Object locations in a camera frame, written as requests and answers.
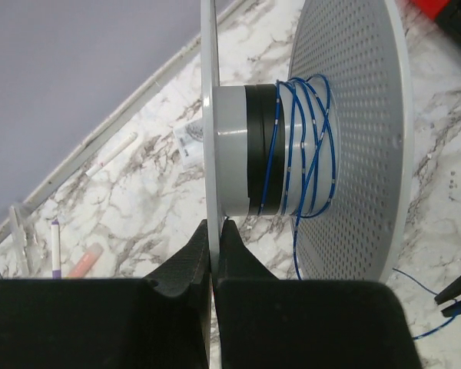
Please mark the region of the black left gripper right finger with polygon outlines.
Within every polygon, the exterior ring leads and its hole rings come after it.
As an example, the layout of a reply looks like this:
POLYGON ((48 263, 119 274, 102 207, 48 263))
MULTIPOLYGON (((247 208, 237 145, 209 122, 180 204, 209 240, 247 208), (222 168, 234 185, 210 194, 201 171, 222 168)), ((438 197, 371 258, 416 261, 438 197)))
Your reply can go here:
POLYGON ((396 295, 371 281, 281 280, 224 222, 215 305, 224 368, 418 368, 396 295))

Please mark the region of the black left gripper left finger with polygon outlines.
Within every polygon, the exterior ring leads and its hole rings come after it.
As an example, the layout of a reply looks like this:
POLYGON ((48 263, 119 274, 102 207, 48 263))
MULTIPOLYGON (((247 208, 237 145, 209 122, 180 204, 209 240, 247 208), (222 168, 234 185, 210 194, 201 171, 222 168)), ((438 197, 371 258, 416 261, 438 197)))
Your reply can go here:
POLYGON ((207 222, 143 278, 0 279, 0 368, 206 368, 207 222))

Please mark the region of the white perforated cable spool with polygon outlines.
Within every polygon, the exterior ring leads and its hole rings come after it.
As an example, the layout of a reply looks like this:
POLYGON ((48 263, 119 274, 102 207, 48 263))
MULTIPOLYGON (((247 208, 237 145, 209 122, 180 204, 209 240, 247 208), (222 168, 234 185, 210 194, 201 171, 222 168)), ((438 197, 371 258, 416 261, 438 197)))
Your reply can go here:
POLYGON ((410 202, 413 100, 393 1, 307 1, 289 76, 220 82, 216 6, 201 3, 201 97, 211 270, 224 222, 290 219, 300 279, 384 282, 410 202))

